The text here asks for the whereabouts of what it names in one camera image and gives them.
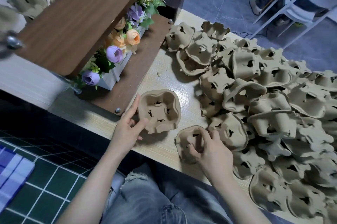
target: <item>light wood tabletop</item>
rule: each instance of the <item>light wood tabletop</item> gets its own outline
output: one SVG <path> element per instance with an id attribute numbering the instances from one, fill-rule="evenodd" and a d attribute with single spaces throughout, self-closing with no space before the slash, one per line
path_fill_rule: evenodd
<path id="1" fill-rule="evenodd" d="M 201 30 L 201 24 L 204 22 L 204 19 L 185 10 L 181 10 L 176 24 L 182 21 L 195 27 L 196 30 Z M 232 33 L 229 34 L 229 37 L 232 40 L 242 39 Z M 80 100 L 74 95 L 74 91 L 71 89 L 62 91 L 64 90 L 64 85 L 45 69 L 37 67 L 34 64 L 28 64 L 27 61 L 17 56 L 14 58 L 16 64 L 14 60 L 10 59 L 6 61 L 6 64 L 0 62 L 0 75 L 5 75 L 6 71 L 9 72 L 9 68 L 7 68 L 8 65 L 15 65 L 20 76 L 13 75 L 11 71 L 11 75 L 7 76 L 5 81 L 0 81 L 0 89 L 39 107 L 48 109 L 49 112 L 91 132 L 107 139 L 111 138 L 116 123 L 119 120 L 118 116 Z M 33 81 L 28 85 L 24 84 L 26 80 L 24 76 L 31 78 Z M 140 143 L 137 143 L 133 150 L 209 184 L 198 165 L 187 165 L 180 162 L 174 144 L 174 138 L 181 129 L 192 125 L 200 125 L 204 128 L 208 127 L 207 119 L 201 116 L 199 99 L 195 95 L 195 91 L 198 90 L 198 85 L 198 76 L 189 77 L 180 71 L 175 54 L 166 53 L 166 51 L 160 49 L 149 71 L 141 82 L 137 93 L 142 94 L 149 90 L 163 88 L 174 91 L 179 97 L 182 118 L 178 124 L 178 128 L 173 131 L 151 135 L 143 131 L 141 136 L 144 139 Z M 239 180 L 236 177 L 235 179 L 248 194 L 250 179 Z M 305 220 L 296 218 L 287 212 L 277 211 L 274 214 L 296 224 L 322 223 L 321 217 Z"/>

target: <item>white planter box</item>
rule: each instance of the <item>white planter box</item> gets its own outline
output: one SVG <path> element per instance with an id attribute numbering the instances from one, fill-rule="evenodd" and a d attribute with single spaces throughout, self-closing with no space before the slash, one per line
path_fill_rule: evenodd
<path id="1" fill-rule="evenodd" d="M 139 31 L 139 36 L 142 37 L 145 32 L 145 28 L 139 26 L 137 30 Z M 104 73 L 104 75 L 98 82 L 98 86 L 111 90 L 114 87 L 115 83 L 119 81 L 119 76 L 122 73 L 131 55 L 132 52 L 128 52 L 121 62 L 115 64 L 115 68 L 111 69 L 109 73 Z"/>

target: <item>wooden shelf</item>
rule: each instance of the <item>wooden shelf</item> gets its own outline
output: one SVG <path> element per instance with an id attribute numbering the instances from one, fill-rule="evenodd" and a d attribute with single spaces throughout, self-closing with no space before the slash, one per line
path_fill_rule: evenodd
<path id="1" fill-rule="evenodd" d="M 170 30 L 169 19 L 153 15 L 154 24 L 149 26 L 137 46 L 136 55 L 132 55 L 111 91 L 94 86 L 85 86 L 78 97 L 117 115 L 122 115 L 137 91 L 138 86 L 157 56 L 159 48 Z"/>
<path id="2" fill-rule="evenodd" d="M 76 76 L 136 0 L 56 0 L 18 38 L 16 52 L 63 76 Z"/>

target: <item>hand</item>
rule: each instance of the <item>hand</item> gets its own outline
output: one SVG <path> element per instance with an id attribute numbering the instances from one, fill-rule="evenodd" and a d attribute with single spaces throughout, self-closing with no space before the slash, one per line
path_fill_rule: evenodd
<path id="1" fill-rule="evenodd" d="M 149 120 L 144 118 L 136 124 L 136 122 L 132 119 L 133 115 L 137 111 L 139 100 L 140 95 L 137 94 L 131 107 L 128 111 L 123 113 L 120 121 L 116 125 L 114 133 L 112 134 L 111 142 L 107 151 L 113 150 L 114 152 L 121 154 L 121 157 L 124 158 L 135 145 L 136 141 L 143 139 L 139 136 L 139 133 L 146 127 Z"/>
<path id="2" fill-rule="evenodd" d="M 190 154 L 193 155 L 201 166 L 206 178 L 216 187 L 233 179 L 233 154 L 220 140 L 219 132 L 214 130 L 210 134 L 199 128 L 204 140 L 204 151 L 199 153 L 193 144 L 188 145 Z"/>

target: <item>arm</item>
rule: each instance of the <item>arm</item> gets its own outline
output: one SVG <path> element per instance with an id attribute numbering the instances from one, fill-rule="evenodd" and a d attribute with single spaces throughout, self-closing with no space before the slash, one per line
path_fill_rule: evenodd
<path id="1" fill-rule="evenodd" d="M 227 203 L 237 224 L 271 224 L 234 180 L 233 155 L 222 143 L 218 131 L 211 133 L 200 129 L 204 140 L 204 151 L 199 153 L 189 145 L 190 153 L 196 157 L 205 176 Z"/>
<path id="2" fill-rule="evenodd" d="M 146 118 L 137 124 L 132 120 L 139 99 L 137 94 L 130 109 L 122 115 L 116 125 L 106 152 L 56 224 L 99 223 L 117 167 L 137 139 L 142 139 L 139 133 L 148 122 Z"/>

